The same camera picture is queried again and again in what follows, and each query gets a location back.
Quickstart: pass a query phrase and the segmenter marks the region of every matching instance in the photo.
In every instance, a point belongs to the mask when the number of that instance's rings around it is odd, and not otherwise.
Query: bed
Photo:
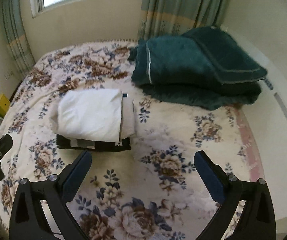
[[[133,46],[133,41],[109,41],[66,47],[43,56],[24,79],[0,126],[0,138],[7,133],[13,138],[1,160],[0,218],[6,227],[20,179],[59,174],[80,153],[57,149],[49,122],[68,90],[120,88],[134,100],[131,150],[93,153],[90,171],[67,203],[90,239],[149,240],[154,234],[196,239],[218,208],[194,168],[198,150],[241,180],[263,177],[242,111],[232,106],[207,111],[144,95],[131,82],[135,66],[127,58]],[[242,206],[224,238],[236,226]],[[42,207],[58,233],[46,201]]]

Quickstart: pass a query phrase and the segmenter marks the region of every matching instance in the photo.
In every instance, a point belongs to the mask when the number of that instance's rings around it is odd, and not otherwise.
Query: metal screw
[[[237,177],[235,175],[229,175],[228,178],[230,181],[236,181],[237,180]]]
[[[55,181],[57,178],[58,178],[58,175],[53,174],[53,175],[51,175],[51,176],[49,177],[49,180],[50,180],[50,181]]]
[[[266,181],[265,181],[264,179],[260,178],[260,179],[259,179],[259,183],[262,184],[262,185],[265,185],[265,184],[266,184]]]
[[[26,178],[20,180],[20,184],[25,185],[28,182]]]

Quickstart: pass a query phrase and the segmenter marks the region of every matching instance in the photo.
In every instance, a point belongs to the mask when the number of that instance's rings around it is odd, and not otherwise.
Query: folded white cloth
[[[121,108],[119,89],[70,90],[58,104],[57,133],[68,138],[118,143]]]
[[[133,99],[122,98],[122,118],[120,138],[125,139],[134,134]]]

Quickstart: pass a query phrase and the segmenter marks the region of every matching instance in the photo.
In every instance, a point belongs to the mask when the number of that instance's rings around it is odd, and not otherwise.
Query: striped curtain
[[[19,0],[2,0],[2,16],[8,50],[23,79],[36,62],[23,28]]]
[[[142,0],[138,38],[180,35],[200,27],[220,25],[228,0]]]

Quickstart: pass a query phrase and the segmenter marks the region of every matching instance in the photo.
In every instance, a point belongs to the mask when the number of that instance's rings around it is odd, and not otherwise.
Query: electrical outlet
[[[8,80],[12,75],[13,75],[12,70],[10,70],[10,73],[9,73],[9,71],[7,71],[7,74],[5,75],[5,79]]]

